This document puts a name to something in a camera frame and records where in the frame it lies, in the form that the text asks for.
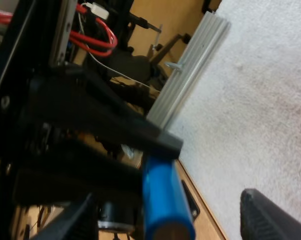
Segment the wooden surface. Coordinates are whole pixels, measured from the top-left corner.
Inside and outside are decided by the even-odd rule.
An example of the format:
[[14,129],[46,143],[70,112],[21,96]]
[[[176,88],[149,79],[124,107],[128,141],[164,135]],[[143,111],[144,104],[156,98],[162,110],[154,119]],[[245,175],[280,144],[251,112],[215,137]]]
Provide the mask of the wooden surface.
[[226,235],[223,230],[220,228],[217,223],[214,214],[210,211],[208,205],[205,203],[204,199],[201,197],[197,191],[196,186],[193,184],[189,175],[185,171],[183,165],[180,161],[176,162],[176,168],[179,174],[179,177],[185,181],[187,187],[195,199],[200,214],[194,222],[194,227],[196,231],[197,240],[226,240]]

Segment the wire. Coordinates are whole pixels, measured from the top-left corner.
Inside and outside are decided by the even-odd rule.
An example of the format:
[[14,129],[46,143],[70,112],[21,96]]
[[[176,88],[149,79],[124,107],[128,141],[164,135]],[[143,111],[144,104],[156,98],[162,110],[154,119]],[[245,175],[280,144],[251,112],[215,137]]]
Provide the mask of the wire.
[[[84,26],[83,26],[83,23],[82,23],[82,18],[81,18],[81,14],[80,14],[80,13],[78,13],[78,20],[79,20],[80,31],[81,31],[83,34],[85,34],[85,32],[84,32]],[[159,93],[161,92],[161,91],[159,91],[159,90],[157,90],[157,89],[155,89],[155,88],[153,88],[153,87],[148,86],[147,84],[145,84],[145,83],[143,83],[143,82],[137,81],[137,80],[135,80],[135,79],[133,79],[133,78],[131,78],[131,77],[129,77],[129,76],[126,76],[125,74],[123,74],[123,73],[121,73],[121,72],[119,72],[119,71],[116,71],[115,69],[112,69],[112,68],[109,67],[109,66],[106,66],[105,64],[103,64],[102,62],[100,62],[99,60],[97,60],[96,57],[95,57],[93,54],[91,54],[90,52],[88,52],[88,54],[91,56],[91,58],[92,58],[95,62],[97,62],[97,63],[98,63],[99,65],[101,65],[102,67],[104,67],[104,68],[106,68],[106,69],[112,71],[113,73],[116,73],[116,74],[118,74],[118,75],[120,75],[120,76],[122,76],[122,77],[124,77],[124,78],[126,78],[126,79],[132,80],[132,81],[134,81],[134,82],[136,82],[136,83],[138,83],[138,84],[141,84],[141,85],[143,85],[143,86],[145,86],[145,87],[147,87],[147,88],[150,88],[150,89],[152,89],[152,90],[154,90],[154,91],[156,91],[156,92],[159,92]]]
[[89,48],[89,46],[87,44],[84,44],[84,43],[76,40],[72,36],[69,37],[69,40],[71,42],[73,42],[75,45],[77,45],[78,47],[80,47],[81,49],[84,49],[85,51],[87,51],[89,54],[92,54],[92,55],[94,54],[94,55],[97,55],[100,57],[107,57],[112,54],[112,50],[103,52],[103,51],[97,51],[97,50],[91,49],[91,48]]
[[[81,18],[81,14],[85,14],[87,12],[87,9],[85,7],[83,7],[86,5],[87,4],[85,2],[80,5],[77,4],[76,11],[78,12],[79,18]],[[118,40],[117,40],[117,37],[115,36],[115,34],[112,32],[112,30],[107,26],[107,24],[105,22],[103,22],[99,17],[97,17],[95,20],[99,25],[101,25],[105,29],[109,42],[100,41],[100,40],[94,39],[92,37],[86,36],[84,32],[82,32],[83,34],[80,34],[79,32],[75,32],[75,31],[70,32],[69,40],[71,42],[73,42],[75,45],[77,45],[78,47],[80,47],[81,49],[84,49],[85,51],[87,51],[93,55],[96,55],[99,57],[107,57],[112,54],[112,50],[117,46]],[[106,52],[97,51],[97,50],[89,48],[88,45],[83,42],[86,42],[86,43],[89,43],[89,44],[92,44],[92,45],[95,45],[98,47],[110,48],[110,49]]]
[[31,228],[29,229],[29,231],[31,231],[31,230],[35,227],[35,225],[37,224],[37,222],[38,222],[38,221],[36,221],[36,222],[34,223],[34,225],[31,226]]

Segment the cable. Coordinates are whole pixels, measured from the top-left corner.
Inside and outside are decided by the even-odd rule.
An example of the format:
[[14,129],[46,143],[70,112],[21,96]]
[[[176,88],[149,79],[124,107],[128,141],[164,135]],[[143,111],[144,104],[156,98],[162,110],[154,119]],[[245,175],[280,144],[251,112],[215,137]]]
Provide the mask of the cable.
[[[80,13],[78,13],[78,20],[79,20],[80,31],[81,31],[83,34],[85,34],[85,32],[84,32],[84,26],[83,26],[83,23],[82,23],[82,18],[81,18],[81,14],[80,14]],[[99,65],[103,66],[104,68],[106,68],[106,69],[112,71],[113,73],[116,73],[116,74],[118,74],[118,75],[120,75],[120,76],[122,76],[122,77],[124,77],[124,78],[126,78],[126,79],[130,79],[130,80],[132,80],[132,81],[134,81],[134,82],[136,82],[136,83],[138,83],[138,84],[141,84],[141,85],[143,85],[143,86],[145,86],[145,87],[147,87],[147,88],[150,88],[150,89],[152,89],[152,90],[154,90],[154,91],[156,91],[156,92],[159,92],[159,93],[161,92],[161,91],[159,91],[159,90],[157,90],[157,89],[155,89],[155,88],[153,88],[153,87],[148,86],[148,85],[145,84],[145,83],[142,83],[142,82],[140,82],[140,81],[137,81],[137,80],[135,80],[135,79],[133,79],[133,78],[131,78],[131,77],[129,77],[129,76],[126,76],[125,74],[123,74],[123,73],[121,73],[121,72],[119,72],[119,71],[116,71],[115,69],[112,69],[112,68],[109,67],[109,66],[106,66],[105,64],[103,64],[102,62],[100,62],[99,60],[97,60],[96,57],[95,57],[93,54],[91,54],[90,52],[88,52],[88,54],[91,56],[91,58],[92,58],[95,62],[97,62]]]
[[33,226],[31,226],[31,228],[29,229],[29,231],[31,231],[35,227],[36,224],[37,224],[37,221],[34,223]]

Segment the black metal part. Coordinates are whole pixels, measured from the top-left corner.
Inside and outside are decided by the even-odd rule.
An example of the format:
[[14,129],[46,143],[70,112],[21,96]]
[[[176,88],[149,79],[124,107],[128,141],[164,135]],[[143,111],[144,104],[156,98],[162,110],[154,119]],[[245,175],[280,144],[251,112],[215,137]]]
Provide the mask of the black metal part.
[[184,191],[186,194],[186,198],[187,198],[188,206],[190,209],[190,213],[192,215],[192,219],[193,219],[193,221],[195,221],[196,218],[201,213],[201,210],[200,210],[199,206],[197,205],[194,197],[192,196],[189,188],[187,187],[186,182],[184,180],[182,180],[181,184],[182,184],[182,187],[184,188]]
[[96,194],[99,201],[141,206],[142,172],[79,141],[66,140],[25,160],[17,173],[13,200],[22,206],[49,205],[88,193]]
[[256,189],[240,197],[240,233],[243,240],[301,240],[301,223]]
[[210,4],[211,4],[212,0],[204,0],[202,7],[201,7],[201,12],[203,14],[205,14],[206,12],[212,12],[212,10],[210,9]]
[[99,207],[98,229],[111,233],[131,233],[135,229],[137,212],[133,207],[105,202]]
[[98,240],[96,204],[92,194],[71,203],[32,240]]
[[[170,160],[179,157],[181,140],[161,131],[133,111],[96,74],[80,68],[78,72],[76,69],[71,71],[68,76],[59,77],[64,77],[64,81],[56,77],[34,78],[27,112],[54,126],[92,133],[103,140],[125,144],[150,155]],[[86,90],[70,84],[72,79],[84,80]]]

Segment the white connector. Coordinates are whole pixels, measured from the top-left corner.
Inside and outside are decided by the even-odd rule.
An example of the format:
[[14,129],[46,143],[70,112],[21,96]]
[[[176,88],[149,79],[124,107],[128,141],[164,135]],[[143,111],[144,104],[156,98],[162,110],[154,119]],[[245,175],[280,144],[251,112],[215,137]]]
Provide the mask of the white connector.
[[89,7],[90,11],[97,17],[100,17],[101,19],[104,20],[107,20],[109,18],[110,13],[102,6],[98,5],[97,3],[94,2],[93,4],[91,4],[87,2],[85,3],[85,5]]

